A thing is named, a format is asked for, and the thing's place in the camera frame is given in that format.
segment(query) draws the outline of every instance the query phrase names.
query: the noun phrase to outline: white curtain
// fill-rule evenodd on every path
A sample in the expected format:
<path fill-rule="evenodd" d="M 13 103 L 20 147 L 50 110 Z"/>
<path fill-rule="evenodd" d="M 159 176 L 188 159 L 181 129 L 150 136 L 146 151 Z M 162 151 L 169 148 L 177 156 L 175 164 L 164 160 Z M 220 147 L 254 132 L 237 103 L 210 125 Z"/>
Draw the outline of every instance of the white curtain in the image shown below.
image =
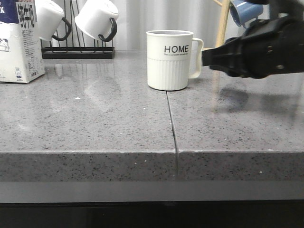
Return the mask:
<path fill-rule="evenodd" d="M 64 0 L 54 0 L 62 8 Z M 66 16 L 70 19 L 70 4 L 66 1 Z M 86 0 L 77 0 L 81 9 Z M 214 47 L 218 31 L 221 7 L 212 0 L 112 0 L 119 10 L 117 20 L 118 31 L 114 38 L 116 50 L 133 50 L 146 48 L 146 31 L 158 29 L 187 30 L 194 32 L 194 37 L 204 40 L 206 47 Z M 76 12 L 76 1 L 72 0 Z M 64 33 L 63 24 L 59 34 Z M 242 34 L 229 15 L 226 38 Z M 78 43 L 76 30 L 74 30 L 74 45 Z M 85 45 L 93 45 L 92 39 L 85 35 Z"/>

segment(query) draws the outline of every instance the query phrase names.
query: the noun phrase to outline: mug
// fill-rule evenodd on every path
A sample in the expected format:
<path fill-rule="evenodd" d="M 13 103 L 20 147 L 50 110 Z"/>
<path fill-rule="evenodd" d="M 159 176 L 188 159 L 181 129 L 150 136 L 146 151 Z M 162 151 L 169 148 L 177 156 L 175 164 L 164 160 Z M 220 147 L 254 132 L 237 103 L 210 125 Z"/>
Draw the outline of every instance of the mug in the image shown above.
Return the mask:
<path fill-rule="evenodd" d="M 193 32 L 156 30 L 147 34 L 147 81 L 151 88 L 174 91 L 187 87 L 189 78 L 201 72 L 204 42 Z M 192 42 L 198 42 L 196 71 L 189 75 Z"/>
<path fill-rule="evenodd" d="M 75 23 L 89 37 L 109 42 L 117 33 L 118 16 L 118 9 L 110 0 L 87 0 Z"/>
<path fill-rule="evenodd" d="M 263 13 L 263 5 L 253 4 L 244 0 L 234 0 L 230 4 L 230 13 L 237 26 L 243 25 Z"/>
<path fill-rule="evenodd" d="M 63 9 L 52 0 L 35 0 L 39 37 L 42 40 L 51 41 L 52 38 L 64 41 L 71 33 L 71 24 L 65 18 Z M 61 21 L 68 27 L 66 35 L 59 38 L 54 35 Z"/>

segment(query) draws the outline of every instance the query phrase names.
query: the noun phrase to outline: blue mug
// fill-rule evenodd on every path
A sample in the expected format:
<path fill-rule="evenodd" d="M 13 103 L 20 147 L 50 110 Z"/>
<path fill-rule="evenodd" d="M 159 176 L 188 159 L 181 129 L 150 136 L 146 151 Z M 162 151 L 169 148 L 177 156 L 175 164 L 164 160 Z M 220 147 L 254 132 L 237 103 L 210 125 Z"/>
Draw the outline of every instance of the blue mug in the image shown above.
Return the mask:
<path fill-rule="evenodd" d="M 257 18 L 263 13 L 263 5 L 253 4 L 244 0 L 231 1 L 231 16 L 237 26 L 245 26 L 245 23 Z"/>

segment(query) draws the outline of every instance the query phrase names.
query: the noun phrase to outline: gray countertop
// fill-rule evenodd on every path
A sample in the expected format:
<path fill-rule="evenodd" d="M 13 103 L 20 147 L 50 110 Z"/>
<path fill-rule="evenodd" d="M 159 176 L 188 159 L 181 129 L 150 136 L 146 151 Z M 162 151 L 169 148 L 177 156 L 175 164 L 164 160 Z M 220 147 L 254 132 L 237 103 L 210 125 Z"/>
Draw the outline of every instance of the gray countertop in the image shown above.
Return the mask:
<path fill-rule="evenodd" d="M 3 184 L 304 181 L 304 74 L 203 67 L 166 93 L 147 86 L 141 51 L 45 67 L 28 85 L 0 84 Z"/>

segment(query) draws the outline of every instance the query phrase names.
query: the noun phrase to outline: mug handle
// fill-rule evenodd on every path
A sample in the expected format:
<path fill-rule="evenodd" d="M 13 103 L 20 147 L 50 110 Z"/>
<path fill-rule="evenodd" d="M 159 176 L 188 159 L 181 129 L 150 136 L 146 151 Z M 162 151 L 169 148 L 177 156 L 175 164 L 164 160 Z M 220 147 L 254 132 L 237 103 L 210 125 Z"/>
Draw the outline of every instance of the mug handle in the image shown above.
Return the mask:
<path fill-rule="evenodd" d="M 189 78 L 197 78 L 198 76 L 200 76 L 201 72 L 201 52 L 204 48 L 204 41 L 198 38 L 192 38 L 192 41 L 197 41 L 199 43 L 199 46 L 196 53 L 196 70 L 192 75 L 189 75 Z"/>
<path fill-rule="evenodd" d="M 111 24 L 112 24 L 112 31 L 111 31 L 110 35 L 109 35 L 107 38 L 105 38 L 105 37 L 104 37 L 103 35 L 101 35 L 101 34 L 98 35 L 98 37 L 99 37 L 103 42 L 109 42 L 109 41 L 111 41 L 111 40 L 114 38 L 114 36 L 116 35 L 116 33 L 117 33 L 117 24 L 116 24 L 115 19 L 114 19 L 114 18 L 110 18 L 110 22 L 111 22 Z"/>
<path fill-rule="evenodd" d="M 64 41 L 64 40 L 66 40 L 67 37 L 70 35 L 71 30 L 72 30 L 72 26 L 71 26 L 70 22 L 69 22 L 66 18 L 62 18 L 62 20 L 63 20 L 63 21 L 65 22 L 65 24 L 67 25 L 67 33 L 66 33 L 66 35 L 65 35 L 64 37 L 62 37 L 62 38 L 59 38 L 59 37 L 57 37 L 57 36 L 55 36 L 55 35 L 52 35 L 52 38 L 54 38 L 54 39 L 57 40 L 57 41 Z"/>

